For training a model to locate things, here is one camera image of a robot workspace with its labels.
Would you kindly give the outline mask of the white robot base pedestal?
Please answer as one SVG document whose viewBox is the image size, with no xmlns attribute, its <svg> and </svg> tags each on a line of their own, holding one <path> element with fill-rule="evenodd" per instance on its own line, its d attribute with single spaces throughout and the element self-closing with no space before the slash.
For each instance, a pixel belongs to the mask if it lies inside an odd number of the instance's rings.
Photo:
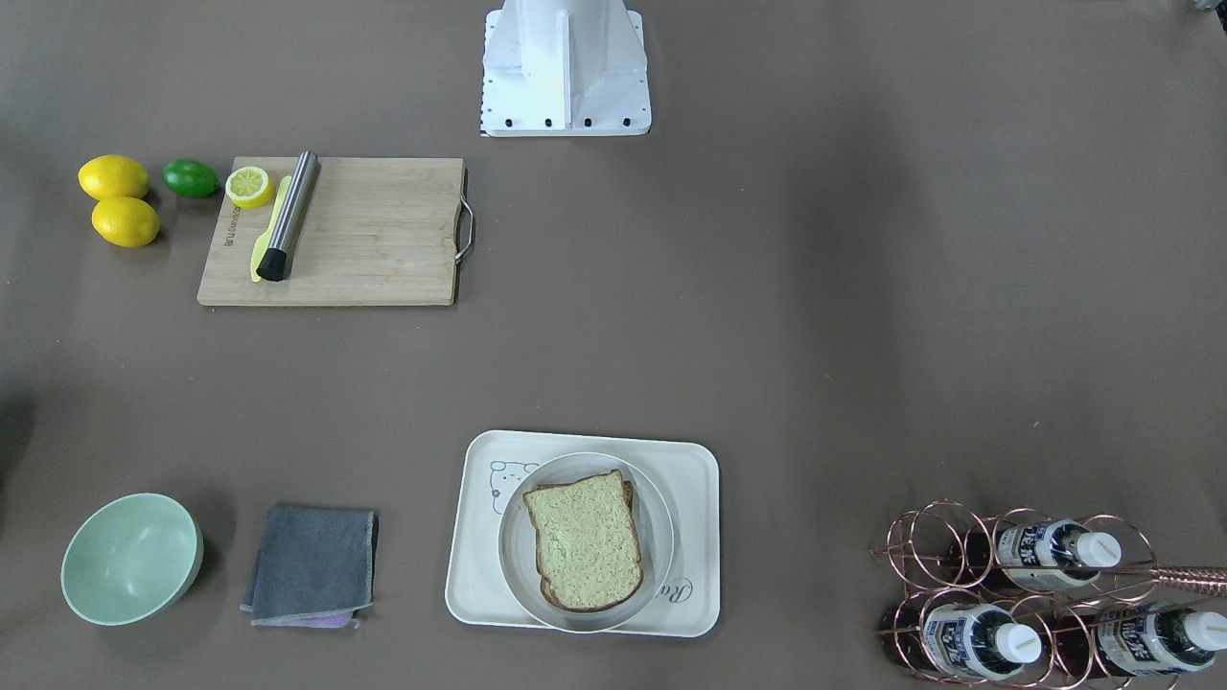
<svg viewBox="0 0 1227 690">
<path fill-rule="evenodd" d="M 486 14 L 479 133 L 610 138 L 650 131 L 640 14 L 622 1 L 506 1 Z"/>
</svg>

